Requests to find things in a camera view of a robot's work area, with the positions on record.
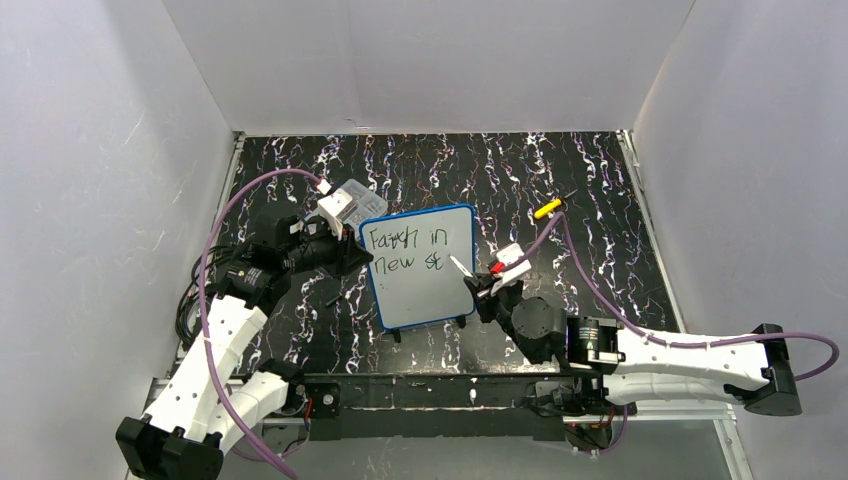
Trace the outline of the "white marker pen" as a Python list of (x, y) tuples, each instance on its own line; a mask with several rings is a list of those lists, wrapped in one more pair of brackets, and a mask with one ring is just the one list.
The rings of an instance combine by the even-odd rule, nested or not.
[(474, 274), (455, 256), (450, 255), (449, 259), (453, 263), (453, 265), (459, 270), (459, 272), (467, 278), (472, 278)]

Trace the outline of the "blue framed whiteboard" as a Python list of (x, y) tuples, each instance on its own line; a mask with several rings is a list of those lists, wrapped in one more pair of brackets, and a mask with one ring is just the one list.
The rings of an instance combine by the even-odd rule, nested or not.
[(467, 316), (475, 307), (463, 275), (476, 263), (476, 213), (467, 204), (410, 211), (365, 221), (360, 240), (381, 326), (403, 329)]

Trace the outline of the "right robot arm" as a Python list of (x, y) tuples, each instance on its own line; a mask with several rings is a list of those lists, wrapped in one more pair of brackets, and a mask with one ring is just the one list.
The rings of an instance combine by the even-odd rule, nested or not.
[(711, 337), (643, 330), (621, 321), (573, 316), (523, 284), (466, 274), (484, 323), (495, 322), (531, 364), (554, 362), (576, 380), (567, 405), (624, 406), (643, 400), (709, 400), (764, 416), (802, 412), (785, 333), (758, 325), (741, 336)]

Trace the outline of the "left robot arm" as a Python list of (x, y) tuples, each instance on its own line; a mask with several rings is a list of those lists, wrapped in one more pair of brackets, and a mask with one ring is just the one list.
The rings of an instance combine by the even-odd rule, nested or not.
[(339, 278), (373, 258), (360, 244), (363, 217), (323, 199), (301, 218), (273, 208), (239, 245), (211, 284), (207, 317), (186, 357), (138, 419), (126, 417), (116, 441), (138, 479), (215, 479), (225, 456), (269, 414), (286, 408), (302, 370), (269, 360), (234, 392), (226, 381), (264, 328), (295, 274), (323, 270)]

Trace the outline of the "clear plastic screw box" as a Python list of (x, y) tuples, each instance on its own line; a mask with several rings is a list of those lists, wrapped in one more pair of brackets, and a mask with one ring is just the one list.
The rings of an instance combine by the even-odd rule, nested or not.
[(356, 226), (388, 212), (388, 202), (355, 179), (348, 179), (338, 190), (350, 197), (350, 202), (340, 214), (344, 224)]

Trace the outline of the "yellow handled tool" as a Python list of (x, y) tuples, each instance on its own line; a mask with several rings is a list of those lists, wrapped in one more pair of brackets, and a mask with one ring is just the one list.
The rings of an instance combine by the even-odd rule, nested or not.
[(577, 193), (577, 190), (573, 190), (573, 191), (571, 191), (571, 192), (567, 193), (566, 195), (564, 195), (564, 196), (562, 196), (562, 197), (559, 197), (559, 198), (555, 198), (555, 199), (553, 199), (553, 200), (550, 200), (548, 203), (546, 203), (546, 204), (544, 204), (543, 206), (541, 206), (541, 207), (537, 208), (537, 209), (533, 212), (533, 218), (534, 218), (535, 220), (540, 220), (540, 219), (542, 219), (543, 217), (546, 217), (546, 216), (550, 215), (552, 212), (555, 212), (558, 208), (560, 208), (561, 206), (563, 206), (563, 205), (566, 203), (566, 201), (567, 201), (568, 199), (570, 199), (571, 197), (573, 197), (576, 193)]

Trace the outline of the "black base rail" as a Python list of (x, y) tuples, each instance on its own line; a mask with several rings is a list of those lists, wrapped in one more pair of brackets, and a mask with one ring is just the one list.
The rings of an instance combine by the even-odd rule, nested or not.
[(530, 437), (634, 416), (599, 383), (556, 374), (307, 374), (267, 425), (308, 426), (313, 441), (378, 437)]

